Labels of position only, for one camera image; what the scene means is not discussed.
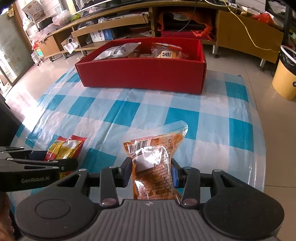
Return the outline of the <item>person's left hand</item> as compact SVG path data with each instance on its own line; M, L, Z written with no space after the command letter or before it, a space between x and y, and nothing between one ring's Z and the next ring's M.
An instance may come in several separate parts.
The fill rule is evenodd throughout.
M10 200L6 193L1 192L1 241L15 240L14 229L10 218Z

